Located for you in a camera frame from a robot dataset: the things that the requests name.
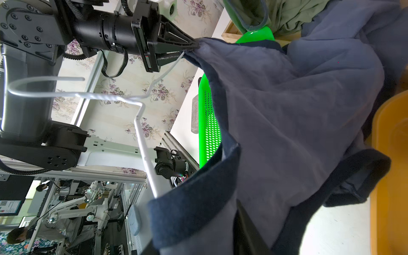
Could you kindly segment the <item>grey blue tank top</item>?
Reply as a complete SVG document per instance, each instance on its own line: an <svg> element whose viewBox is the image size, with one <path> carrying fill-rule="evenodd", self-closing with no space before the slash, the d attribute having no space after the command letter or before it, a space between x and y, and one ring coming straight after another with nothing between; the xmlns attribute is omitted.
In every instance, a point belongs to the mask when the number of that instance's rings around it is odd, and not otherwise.
<svg viewBox="0 0 408 255"><path fill-rule="evenodd" d="M186 59L209 81L222 141L149 202L147 255L233 255L237 199L273 255L296 255L324 204L366 201L391 159L363 143L385 86L408 63L399 1L333 1L285 48L202 38Z"/></svg>

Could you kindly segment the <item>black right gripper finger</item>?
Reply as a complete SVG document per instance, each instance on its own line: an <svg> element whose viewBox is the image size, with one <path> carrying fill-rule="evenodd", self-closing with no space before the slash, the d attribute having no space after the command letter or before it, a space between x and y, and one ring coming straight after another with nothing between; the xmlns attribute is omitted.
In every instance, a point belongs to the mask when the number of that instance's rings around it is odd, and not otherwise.
<svg viewBox="0 0 408 255"><path fill-rule="evenodd" d="M238 199L233 224L233 252L234 255L273 255Z"/></svg>

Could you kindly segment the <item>green plastic basket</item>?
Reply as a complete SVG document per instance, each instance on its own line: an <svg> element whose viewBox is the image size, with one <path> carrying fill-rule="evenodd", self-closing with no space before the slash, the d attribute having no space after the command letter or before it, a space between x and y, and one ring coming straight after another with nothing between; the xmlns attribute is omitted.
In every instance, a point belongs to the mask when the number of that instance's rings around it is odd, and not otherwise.
<svg viewBox="0 0 408 255"><path fill-rule="evenodd" d="M275 37L268 27L263 27L257 31L249 31L242 35L237 41L240 43L250 43L255 41L271 40ZM213 109L213 101L209 81L204 74L199 81L198 90L198 121L199 121L199 166L202 168L216 153L221 144L222 136L218 121Z"/></svg>

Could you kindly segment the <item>wooden clothes rack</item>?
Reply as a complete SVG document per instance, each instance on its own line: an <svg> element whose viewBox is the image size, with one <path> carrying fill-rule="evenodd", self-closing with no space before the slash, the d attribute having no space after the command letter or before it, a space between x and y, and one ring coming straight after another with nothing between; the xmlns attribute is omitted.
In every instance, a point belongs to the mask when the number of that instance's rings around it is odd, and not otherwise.
<svg viewBox="0 0 408 255"><path fill-rule="evenodd" d="M236 25L229 21L221 37L227 43L236 43L243 36L242 32L236 27Z"/></svg>

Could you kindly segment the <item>white wire hanger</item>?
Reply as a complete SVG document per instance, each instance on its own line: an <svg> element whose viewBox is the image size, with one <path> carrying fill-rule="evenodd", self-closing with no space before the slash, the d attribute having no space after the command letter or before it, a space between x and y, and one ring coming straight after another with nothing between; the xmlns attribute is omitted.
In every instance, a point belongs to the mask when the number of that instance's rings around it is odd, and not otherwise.
<svg viewBox="0 0 408 255"><path fill-rule="evenodd" d="M36 76L30 78L23 78L16 81L11 82L8 85L7 91L20 97L28 97L28 98L55 98L55 97L77 97L81 99L89 99L89 100L98 100L98 101L120 101L130 105L137 105L139 106L139 110L135 116L134 126L135 131L138 139L138 145L142 156L142 161L144 168L147 172L148 181L151 186L153 195L155 198L159 198L167 193L164 189L159 186L159 175L156 173L152 159L148 152L148 147L146 144L144 132L141 125L142 115L145 110L145 104L142 102L143 99L148 98L153 90L155 84L157 84L162 78L166 77L173 68L178 64L178 62L184 57L184 53L176 59L173 65L164 72L158 79L154 80L148 90L143 95L136 95L136 96L120 96L120 95L109 95L109 94L102 94L102 93L92 93L92 92L33 92L33 91L22 91L18 89L18 87L24 84L30 84L33 82L47 82L47 81L84 81L83 77L67 77L67 76Z"/></svg>

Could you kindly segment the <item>grey sponge block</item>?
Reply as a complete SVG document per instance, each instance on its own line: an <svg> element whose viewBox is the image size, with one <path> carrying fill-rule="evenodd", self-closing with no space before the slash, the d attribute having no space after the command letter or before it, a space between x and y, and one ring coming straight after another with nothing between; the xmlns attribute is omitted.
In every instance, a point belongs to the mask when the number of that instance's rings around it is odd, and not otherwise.
<svg viewBox="0 0 408 255"><path fill-rule="evenodd" d="M194 134L199 133L199 100L198 100L198 95L196 95L192 99L191 132L194 133Z"/></svg>

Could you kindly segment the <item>yellow plastic tray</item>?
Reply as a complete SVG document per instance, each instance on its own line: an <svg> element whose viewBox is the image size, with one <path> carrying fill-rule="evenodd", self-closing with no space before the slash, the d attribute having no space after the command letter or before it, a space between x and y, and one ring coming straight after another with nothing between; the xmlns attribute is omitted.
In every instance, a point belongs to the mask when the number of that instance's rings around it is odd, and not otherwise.
<svg viewBox="0 0 408 255"><path fill-rule="evenodd" d="M408 93L401 92L377 111L371 135L387 155L390 171L370 195L370 246L373 255L408 253Z"/></svg>

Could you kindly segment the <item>olive green tank top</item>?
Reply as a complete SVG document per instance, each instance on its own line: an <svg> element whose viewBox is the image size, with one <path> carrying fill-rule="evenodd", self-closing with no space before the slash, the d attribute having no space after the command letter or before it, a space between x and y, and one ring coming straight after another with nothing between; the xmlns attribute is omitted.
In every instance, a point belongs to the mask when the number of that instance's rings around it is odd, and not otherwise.
<svg viewBox="0 0 408 255"><path fill-rule="evenodd" d="M268 27L274 36L294 34L322 12L329 0L226 0L235 26L245 34Z"/></svg>

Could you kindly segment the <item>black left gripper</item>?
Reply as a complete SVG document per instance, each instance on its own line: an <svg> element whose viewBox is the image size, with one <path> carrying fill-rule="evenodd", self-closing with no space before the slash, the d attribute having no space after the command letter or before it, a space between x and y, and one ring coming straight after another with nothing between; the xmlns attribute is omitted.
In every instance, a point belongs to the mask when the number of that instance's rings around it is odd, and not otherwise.
<svg viewBox="0 0 408 255"><path fill-rule="evenodd" d="M199 47L195 39L184 33L168 18L160 15L156 2L136 1L131 29L135 37L135 48L131 54L141 57L147 72L159 72L160 67L175 62L185 50ZM159 51L180 52L156 54L156 41Z"/></svg>

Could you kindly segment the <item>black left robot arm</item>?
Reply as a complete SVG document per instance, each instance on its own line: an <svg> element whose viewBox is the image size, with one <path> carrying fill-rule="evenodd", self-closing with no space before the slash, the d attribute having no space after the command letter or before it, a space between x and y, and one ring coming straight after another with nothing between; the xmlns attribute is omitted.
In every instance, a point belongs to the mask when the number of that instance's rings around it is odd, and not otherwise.
<svg viewBox="0 0 408 255"><path fill-rule="evenodd" d="M175 1L138 1L125 14L104 12L104 1L2 1L1 155L36 166L35 174L78 165L88 133L51 118L64 58L107 51L141 57L159 72L198 42L172 19Z"/></svg>

